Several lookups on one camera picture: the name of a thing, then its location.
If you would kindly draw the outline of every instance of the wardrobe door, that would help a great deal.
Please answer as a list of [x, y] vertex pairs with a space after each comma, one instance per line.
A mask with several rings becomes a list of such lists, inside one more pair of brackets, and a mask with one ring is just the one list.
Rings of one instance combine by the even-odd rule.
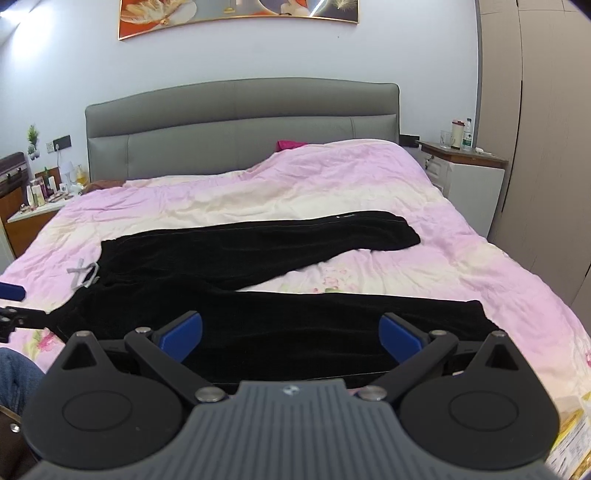
[[579, 320], [591, 335], [591, 274], [587, 273], [587, 277], [583, 282], [583, 286], [579, 290], [572, 307], [574, 314], [579, 317]]
[[519, 10], [557, 10], [564, 11], [562, 0], [519, 0]]
[[517, 141], [521, 101], [521, 33], [515, 0], [480, 0], [479, 5], [482, 83], [476, 145], [509, 162], [489, 233], [492, 239], [504, 202]]
[[562, 4], [564, 6], [564, 10], [567, 12], [578, 12], [579, 9], [572, 3], [570, 0], [562, 0]]
[[591, 262], [591, 22], [579, 12], [519, 12], [521, 120], [494, 243], [567, 304]]

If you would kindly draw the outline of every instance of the upholstered headboard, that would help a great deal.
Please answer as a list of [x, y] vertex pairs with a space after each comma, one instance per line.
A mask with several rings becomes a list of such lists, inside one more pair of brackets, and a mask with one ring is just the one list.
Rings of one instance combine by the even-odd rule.
[[252, 167], [278, 140], [398, 142], [393, 83], [306, 78], [199, 83], [91, 105], [92, 180], [216, 174]]

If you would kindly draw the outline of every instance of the potted plant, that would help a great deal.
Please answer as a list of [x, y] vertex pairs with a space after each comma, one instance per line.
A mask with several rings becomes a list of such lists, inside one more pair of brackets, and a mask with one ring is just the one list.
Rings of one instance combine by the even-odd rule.
[[27, 140], [29, 140], [29, 158], [35, 160], [39, 158], [39, 150], [37, 149], [37, 143], [39, 142], [39, 131], [35, 128], [35, 125], [31, 125], [27, 130]]

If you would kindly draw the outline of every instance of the floral comforter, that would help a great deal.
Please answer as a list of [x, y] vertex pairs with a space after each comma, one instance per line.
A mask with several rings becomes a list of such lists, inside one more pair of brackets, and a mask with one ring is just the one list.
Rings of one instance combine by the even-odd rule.
[[[21, 305], [50, 311], [73, 293], [66, 268], [79, 259], [96, 261], [102, 240], [354, 210], [405, 217], [421, 244], [395, 252], [346, 252], [248, 290], [477, 299], [553, 398], [591, 390], [591, 342], [576, 316], [538, 277], [477, 235], [410, 155], [384, 141], [308, 145], [245, 171], [135, 180], [93, 192], [63, 208], [0, 281], [25, 287]], [[47, 370], [63, 344], [47, 330], [18, 330], [8, 346]]]

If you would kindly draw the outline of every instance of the person's leg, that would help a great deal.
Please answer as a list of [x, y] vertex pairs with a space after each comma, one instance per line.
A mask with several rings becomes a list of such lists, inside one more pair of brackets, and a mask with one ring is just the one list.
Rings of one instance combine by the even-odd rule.
[[0, 405], [20, 415], [43, 376], [27, 357], [0, 348]]

